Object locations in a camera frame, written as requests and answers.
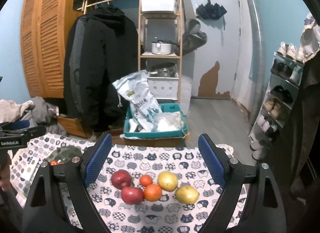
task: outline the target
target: blue gripper pad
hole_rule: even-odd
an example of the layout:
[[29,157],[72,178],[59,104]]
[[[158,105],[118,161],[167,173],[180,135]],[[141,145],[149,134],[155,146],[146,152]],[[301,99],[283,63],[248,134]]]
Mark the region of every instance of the blue gripper pad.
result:
[[92,156],[85,168],[84,186],[87,188],[90,184],[96,182],[98,175],[112,148],[112,136],[108,134],[101,142],[100,146]]
[[212,179],[224,188],[229,174],[228,156],[223,149],[215,146],[207,134],[199,136],[198,147]]
[[12,130],[22,130],[22,129],[28,128],[29,126],[30,126],[29,120],[16,121],[11,123]]

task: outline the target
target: white plastic bag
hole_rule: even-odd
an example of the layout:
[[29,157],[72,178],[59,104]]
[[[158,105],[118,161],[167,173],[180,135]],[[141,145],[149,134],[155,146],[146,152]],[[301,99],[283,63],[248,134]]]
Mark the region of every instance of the white plastic bag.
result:
[[151,132],[155,124],[155,115],[162,111],[156,98],[150,93],[148,72],[138,71],[112,84],[120,95],[130,101],[133,119],[147,132]]
[[181,120],[180,111],[157,114],[155,117],[155,123],[157,132],[182,130],[184,125],[183,121]]

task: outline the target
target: red apple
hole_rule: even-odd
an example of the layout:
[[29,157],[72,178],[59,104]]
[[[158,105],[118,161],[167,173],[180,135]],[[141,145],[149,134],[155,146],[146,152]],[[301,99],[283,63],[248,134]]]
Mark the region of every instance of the red apple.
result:
[[131,185],[132,177],[126,170],[118,170],[111,176],[111,183],[114,187],[121,190],[123,187]]
[[143,190],[137,187],[124,187],[121,190],[121,198],[124,203],[133,205],[143,201]]

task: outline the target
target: orange object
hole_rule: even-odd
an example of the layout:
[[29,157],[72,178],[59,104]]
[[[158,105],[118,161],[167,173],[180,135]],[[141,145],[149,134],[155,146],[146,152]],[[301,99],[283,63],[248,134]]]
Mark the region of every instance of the orange object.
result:
[[147,187],[148,185],[153,183],[152,178],[149,175],[143,175],[140,180],[139,180],[140,184],[142,186]]
[[63,164],[63,162],[58,163],[57,161],[52,160],[52,161],[50,162],[50,164],[51,164],[51,165],[59,165],[59,164]]
[[162,189],[157,184],[150,184],[144,189],[144,197],[148,201],[157,201],[162,196]]

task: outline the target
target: black jacket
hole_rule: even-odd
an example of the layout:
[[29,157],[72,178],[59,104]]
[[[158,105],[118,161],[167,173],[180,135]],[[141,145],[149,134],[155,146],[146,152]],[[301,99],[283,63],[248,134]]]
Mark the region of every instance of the black jacket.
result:
[[115,7],[88,11],[73,24],[64,64],[64,98],[70,118],[102,130],[125,114],[128,102],[112,83],[138,69],[134,23]]

